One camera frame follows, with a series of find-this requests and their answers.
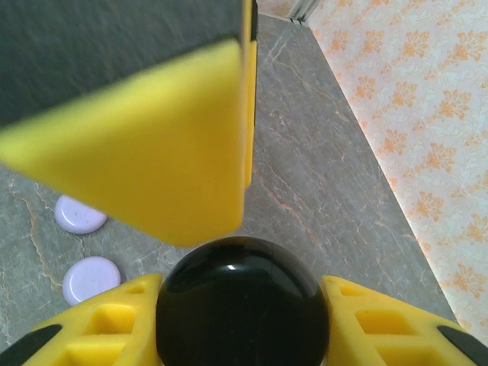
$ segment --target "dark block face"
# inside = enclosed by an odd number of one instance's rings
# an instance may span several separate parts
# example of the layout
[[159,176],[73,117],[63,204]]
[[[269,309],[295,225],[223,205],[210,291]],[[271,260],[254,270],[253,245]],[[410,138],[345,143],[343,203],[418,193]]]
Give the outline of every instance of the dark block face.
[[241,27],[242,0],[6,0],[0,129]]

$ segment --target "black rubber pad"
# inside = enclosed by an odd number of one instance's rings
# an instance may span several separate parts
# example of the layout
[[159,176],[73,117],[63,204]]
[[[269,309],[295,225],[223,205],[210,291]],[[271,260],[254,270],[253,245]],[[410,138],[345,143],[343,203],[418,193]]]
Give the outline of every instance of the black rubber pad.
[[0,354],[1,366],[21,366],[48,343],[62,327],[58,324],[30,332]]
[[450,326],[438,326],[438,331],[457,349],[463,352],[477,366],[488,366],[488,347],[471,334],[453,329]]

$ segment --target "wall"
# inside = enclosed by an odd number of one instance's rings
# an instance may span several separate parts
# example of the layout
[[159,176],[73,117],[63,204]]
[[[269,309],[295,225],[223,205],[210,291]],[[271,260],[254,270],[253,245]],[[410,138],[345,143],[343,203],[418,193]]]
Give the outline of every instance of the wall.
[[259,12],[286,18],[295,3],[300,0],[258,0]]
[[309,21],[460,324],[486,344],[487,9],[322,0]]

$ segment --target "yellow foam block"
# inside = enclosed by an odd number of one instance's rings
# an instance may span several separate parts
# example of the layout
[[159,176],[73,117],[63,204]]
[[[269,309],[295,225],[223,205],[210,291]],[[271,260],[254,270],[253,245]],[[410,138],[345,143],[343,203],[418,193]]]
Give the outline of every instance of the yellow foam block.
[[222,236],[249,164],[242,74],[238,40],[206,46],[5,128],[0,161],[171,244]]

